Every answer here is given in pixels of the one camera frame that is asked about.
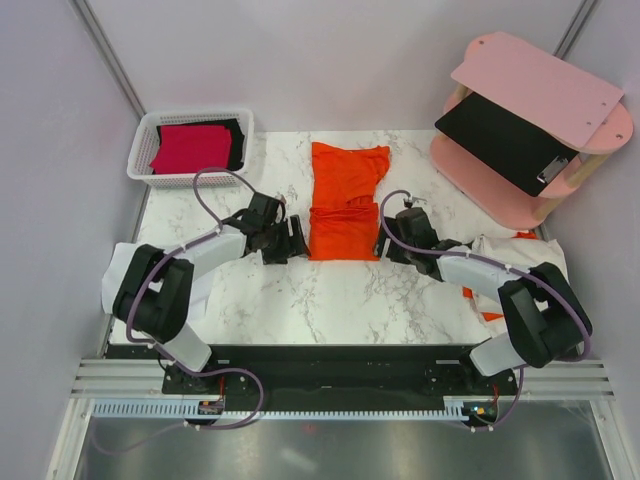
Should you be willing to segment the orange t shirt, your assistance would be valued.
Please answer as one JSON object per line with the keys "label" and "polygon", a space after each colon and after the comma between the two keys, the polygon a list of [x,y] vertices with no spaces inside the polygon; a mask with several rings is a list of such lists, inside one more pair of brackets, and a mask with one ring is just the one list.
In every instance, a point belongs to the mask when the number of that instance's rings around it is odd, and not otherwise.
{"label": "orange t shirt", "polygon": [[375,261],[378,184],[390,168],[390,148],[346,150],[314,142],[310,259]]}

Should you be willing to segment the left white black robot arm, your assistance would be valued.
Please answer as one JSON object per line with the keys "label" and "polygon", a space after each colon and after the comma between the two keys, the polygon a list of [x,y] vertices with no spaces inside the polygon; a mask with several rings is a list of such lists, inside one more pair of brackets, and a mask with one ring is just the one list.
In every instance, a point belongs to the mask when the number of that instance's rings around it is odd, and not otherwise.
{"label": "left white black robot arm", "polygon": [[188,323],[191,305],[207,298],[194,289],[218,267],[256,252],[265,265],[310,255],[300,217],[288,216],[283,201],[262,193],[184,245],[117,244],[102,279],[102,306],[125,324],[130,342],[159,349],[186,369],[185,382],[196,392],[211,392],[220,371],[209,363],[211,347]]}

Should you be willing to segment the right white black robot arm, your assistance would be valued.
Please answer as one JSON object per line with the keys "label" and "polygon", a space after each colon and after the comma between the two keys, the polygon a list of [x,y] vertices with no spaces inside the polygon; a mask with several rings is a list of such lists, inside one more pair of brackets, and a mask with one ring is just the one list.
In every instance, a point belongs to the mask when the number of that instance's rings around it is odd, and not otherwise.
{"label": "right white black robot arm", "polygon": [[465,355],[457,371],[465,391],[483,392],[505,370],[541,369],[555,360],[579,362],[590,354],[593,326],[557,266],[513,266],[466,244],[439,239],[406,190],[382,200],[380,228],[375,256],[412,265],[436,281],[469,288],[500,304],[507,332]]}

